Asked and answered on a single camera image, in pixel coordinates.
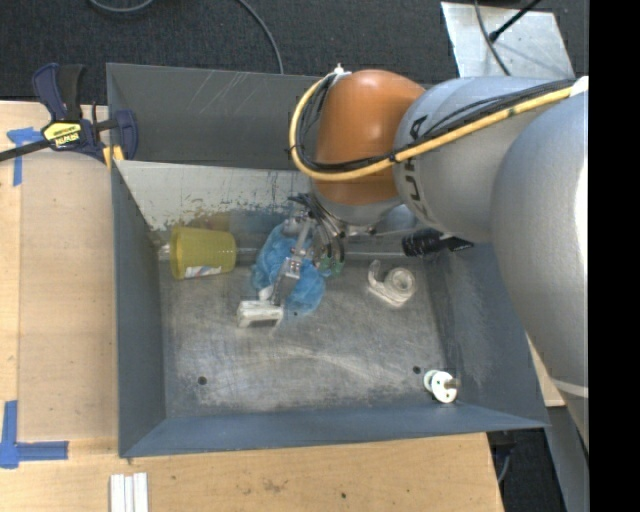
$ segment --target small white object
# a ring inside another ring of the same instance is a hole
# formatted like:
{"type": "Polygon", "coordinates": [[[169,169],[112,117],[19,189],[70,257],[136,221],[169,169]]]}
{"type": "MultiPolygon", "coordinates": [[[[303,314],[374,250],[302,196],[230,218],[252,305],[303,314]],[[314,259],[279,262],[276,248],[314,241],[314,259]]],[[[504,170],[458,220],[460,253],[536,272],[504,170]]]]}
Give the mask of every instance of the small white object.
{"type": "Polygon", "coordinates": [[[442,403],[453,402],[458,396],[457,380],[448,372],[429,370],[424,374],[424,387],[442,403]]]}
{"type": "Polygon", "coordinates": [[[146,473],[111,475],[109,481],[110,512],[148,512],[149,488],[146,473]]]}
{"type": "Polygon", "coordinates": [[[587,92],[589,90],[589,76],[583,76],[576,80],[576,83],[571,86],[571,93],[569,96],[575,96],[577,94],[582,94],[583,92],[587,92]]]}
{"type": "Polygon", "coordinates": [[[374,260],[369,266],[369,289],[392,306],[402,306],[416,291],[416,278],[406,268],[397,267],[389,271],[384,281],[378,281],[376,274],[380,261],[374,260]]]}
{"type": "Polygon", "coordinates": [[[275,327],[284,318],[284,308],[268,300],[244,300],[236,311],[238,327],[275,327]]]}

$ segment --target blue tape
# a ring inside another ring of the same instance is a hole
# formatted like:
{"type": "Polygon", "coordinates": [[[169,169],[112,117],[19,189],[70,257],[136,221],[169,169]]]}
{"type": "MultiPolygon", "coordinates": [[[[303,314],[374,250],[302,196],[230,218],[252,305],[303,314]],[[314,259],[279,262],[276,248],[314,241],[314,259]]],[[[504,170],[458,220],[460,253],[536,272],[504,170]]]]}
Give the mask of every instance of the blue tape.
{"type": "MultiPolygon", "coordinates": [[[[23,144],[29,144],[31,142],[38,142],[43,139],[42,134],[34,130],[32,127],[19,128],[17,130],[9,130],[7,137],[16,146],[22,146],[23,144]]],[[[16,157],[13,164],[13,186],[16,187],[22,183],[22,157],[16,157]]]]}
{"type": "Polygon", "coordinates": [[[18,443],[18,402],[12,400],[4,404],[2,441],[0,442],[0,468],[16,469],[20,462],[35,460],[68,459],[68,441],[46,443],[18,443]]]}

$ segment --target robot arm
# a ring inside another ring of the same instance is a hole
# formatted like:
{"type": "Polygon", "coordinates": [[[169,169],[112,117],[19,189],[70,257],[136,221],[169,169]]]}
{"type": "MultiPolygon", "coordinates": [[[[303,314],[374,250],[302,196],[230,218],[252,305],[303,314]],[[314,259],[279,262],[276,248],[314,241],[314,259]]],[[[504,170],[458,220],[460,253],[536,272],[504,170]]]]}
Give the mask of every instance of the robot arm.
{"type": "Polygon", "coordinates": [[[424,91],[391,73],[333,73],[290,129],[312,200],[347,239],[404,204],[430,229],[427,249],[493,244],[588,450],[587,139],[586,78],[461,78],[424,91]],[[318,117],[311,158],[303,134],[318,117]]]}

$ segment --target white object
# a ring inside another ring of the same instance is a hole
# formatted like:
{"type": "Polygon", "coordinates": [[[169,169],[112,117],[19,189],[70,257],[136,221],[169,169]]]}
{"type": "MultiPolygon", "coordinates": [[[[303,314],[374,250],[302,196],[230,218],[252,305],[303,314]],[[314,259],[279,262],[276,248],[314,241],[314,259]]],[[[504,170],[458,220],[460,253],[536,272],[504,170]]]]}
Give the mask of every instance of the white object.
{"type": "Polygon", "coordinates": [[[401,306],[416,291],[416,278],[406,268],[397,267],[389,271],[384,281],[378,281],[376,274],[380,270],[380,260],[374,260],[369,266],[369,289],[378,297],[391,304],[401,306]]]}
{"type": "MultiPolygon", "coordinates": [[[[518,13],[518,9],[491,6],[479,10],[487,33],[518,13]]],[[[474,6],[442,2],[442,11],[460,77],[503,75],[484,40],[474,6]]],[[[529,11],[498,38],[494,48],[513,76],[550,80],[575,77],[553,13],[529,11]]]]}
{"type": "Polygon", "coordinates": [[[238,327],[275,327],[284,317],[284,308],[268,300],[244,300],[236,311],[238,327]]]}
{"type": "Polygon", "coordinates": [[[458,396],[457,379],[441,370],[430,370],[424,374],[424,387],[442,403],[453,402],[458,396]]]}
{"type": "Polygon", "coordinates": [[[110,512],[148,512],[149,488],[146,473],[111,475],[110,512]]]}

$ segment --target wooden table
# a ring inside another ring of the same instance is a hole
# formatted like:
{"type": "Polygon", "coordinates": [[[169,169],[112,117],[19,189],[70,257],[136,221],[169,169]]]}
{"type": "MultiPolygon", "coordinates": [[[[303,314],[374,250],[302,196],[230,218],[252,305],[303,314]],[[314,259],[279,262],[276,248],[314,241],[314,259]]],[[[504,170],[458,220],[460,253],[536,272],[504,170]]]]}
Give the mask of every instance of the wooden table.
{"type": "MultiPolygon", "coordinates": [[[[0,150],[47,121],[0,102],[0,150]]],[[[138,472],[155,512],[504,510],[483,433],[120,459],[109,171],[48,149],[23,164],[17,187],[0,164],[0,406],[17,399],[18,439],[68,440],[69,458],[0,469],[0,510],[108,510],[110,475],[138,472]]]]}

